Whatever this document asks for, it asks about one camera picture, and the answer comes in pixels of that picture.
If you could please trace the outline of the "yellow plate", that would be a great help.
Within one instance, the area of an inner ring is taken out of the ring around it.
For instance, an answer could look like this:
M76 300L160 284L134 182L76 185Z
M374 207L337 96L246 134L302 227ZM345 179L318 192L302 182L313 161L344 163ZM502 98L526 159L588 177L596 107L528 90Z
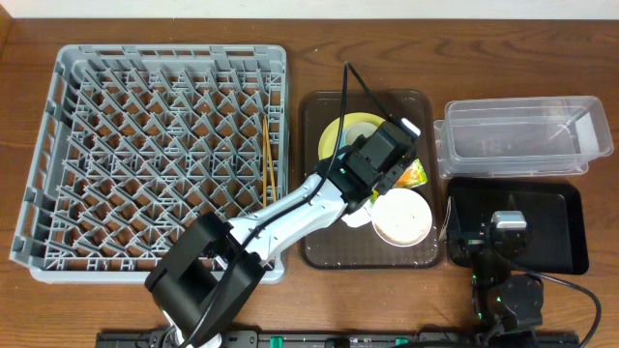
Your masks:
M339 147L352 145L360 136L368 138L384 122L384 119L366 112L348 113L344 116L343 131ZM318 158L324 160L334 152L339 133L339 120L334 120L321 134L318 143Z

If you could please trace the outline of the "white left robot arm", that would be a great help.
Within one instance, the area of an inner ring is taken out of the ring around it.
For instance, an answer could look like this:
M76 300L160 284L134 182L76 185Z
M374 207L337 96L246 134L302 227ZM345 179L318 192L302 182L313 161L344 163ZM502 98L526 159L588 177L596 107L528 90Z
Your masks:
M305 182L277 202L228 221L196 218L146 277L145 287L183 347L215 339L240 312L266 266L308 234L360 210L393 187L416 158L420 130L385 121L318 163Z

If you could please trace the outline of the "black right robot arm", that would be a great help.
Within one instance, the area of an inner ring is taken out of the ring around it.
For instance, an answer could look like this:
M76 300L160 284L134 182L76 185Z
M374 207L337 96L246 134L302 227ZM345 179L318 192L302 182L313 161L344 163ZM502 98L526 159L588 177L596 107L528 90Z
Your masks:
M473 308L481 321L475 342L487 347L496 336L519 334L542 325L544 285L513 273L513 259L526 249L528 224L518 212L499 212L477 234L457 238L459 253L472 269Z

